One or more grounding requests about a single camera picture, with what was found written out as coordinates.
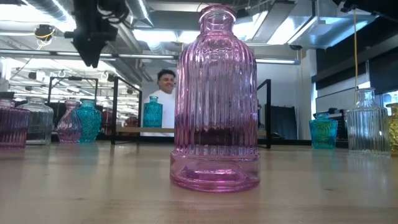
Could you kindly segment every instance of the yellow glass bottle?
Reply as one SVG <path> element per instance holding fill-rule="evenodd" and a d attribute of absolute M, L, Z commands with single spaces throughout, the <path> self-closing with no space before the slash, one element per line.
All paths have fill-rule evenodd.
<path fill-rule="evenodd" d="M 391 103 L 386 107 L 390 107 L 392 113 L 389 117 L 391 155 L 398 156 L 398 103 Z"/>

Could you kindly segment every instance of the wooden table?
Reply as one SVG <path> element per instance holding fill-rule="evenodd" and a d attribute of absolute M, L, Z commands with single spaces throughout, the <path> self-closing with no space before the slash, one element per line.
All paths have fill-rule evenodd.
<path fill-rule="evenodd" d="M 0 157 L 0 223 L 398 223 L 395 158 L 273 146 L 258 188 L 207 194 L 170 183 L 171 150 L 97 142 Z"/>

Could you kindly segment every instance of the purple glass jar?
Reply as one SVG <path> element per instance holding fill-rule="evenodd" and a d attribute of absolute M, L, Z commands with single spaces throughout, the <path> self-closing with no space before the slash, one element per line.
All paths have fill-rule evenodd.
<path fill-rule="evenodd" d="M 232 33 L 230 7 L 206 7 L 199 21 L 178 62 L 170 178 L 205 192 L 247 190 L 260 181 L 256 60 Z"/>
<path fill-rule="evenodd" d="M 58 138 L 60 143 L 77 143 L 81 135 L 81 124 L 76 113 L 79 102 L 66 100 L 67 111 L 57 125 Z"/>
<path fill-rule="evenodd" d="M 23 149 L 29 123 L 29 110 L 14 107 L 14 102 L 0 99 L 0 150 Z"/>

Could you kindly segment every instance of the teal glass vase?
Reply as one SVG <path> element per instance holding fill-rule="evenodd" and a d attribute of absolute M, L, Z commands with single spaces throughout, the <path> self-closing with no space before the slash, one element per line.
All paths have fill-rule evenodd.
<path fill-rule="evenodd" d="M 149 103 L 144 104 L 144 128 L 162 127 L 163 105 L 157 102 L 157 96 L 150 96 Z"/>
<path fill-rule="evenodd" d="M 94 108 L 95 101 L 82 100 L 81 107 L 76 109 L 81 123 L 79 142 L 93 142 L 101 130 L 101 112 Z"/>
<path fill-rule="evenodd" d="M 312 147 L 314 149 L 334 149 L 336 147 L 337 121 L 329 119 L 328 113 L 317 113 L 310 121 Z"/>

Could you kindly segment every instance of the clear glass vase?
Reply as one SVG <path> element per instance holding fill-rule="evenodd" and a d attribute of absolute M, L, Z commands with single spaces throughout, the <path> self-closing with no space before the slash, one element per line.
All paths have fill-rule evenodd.
<path fill-rule="evenodd" d="M 398 103 L 391 103 L 386 107 L 390 107 L 392 111 L 388 119 L 391 155 L 398 156 Z"/>
<path fill-rule="evenodd" d="M 178 61 L 170 178 L 188 189 L 237 192 L 260 181 L 254 54 L 232 27 L 235 12 L 209 6 Z"/>
<path fill-rule="evenodd" d="M 53 109 L 44 105 L 44 99 L 38 97 L 28 97 L 27 103 L 18 108 L 30 111 L 26 144 L 50 144 L 54 119 Z"/>
<path fill-rule="evenodd" d="M 0 99 L 0 151 L 25 148 L 29 114 L 11 100 Z"/>
<path fill-rule="evenodd" d="M 374 102 L 374 88 L 357 90 L 356 95 L 355 107 L 347 110 L 350 153 L 391 156 L 387 109 Z"/>
<path fill-rule="evenodd" d="M 157 96 L 150 96 L 149 103 L 144 104 L 144 128 L 161 128 L 163 105 L 157 102 Z"/>
<path fill-rule="evenodd" d="M 101 112 L 94 107 L 94 100 L 82 100 L 76 109 L 81 123 L 79 142 L 93 142 L 101 130 Z"/>
<path fill-rule="evenodd" d="M 57 125 L 60 143 L 77 143 L 80 139 L 81 123 L 76 113 L 79 104 L 79 102 L 74 100 L 65 101 L 67 111 Z"/>
<path fill-rule="evenodd" d="M 328 113 L 317 113 L 316 119 L 310 121 L 314 149 L 334 149 L 336 147 L 337 121 L 328 117 Z"/>

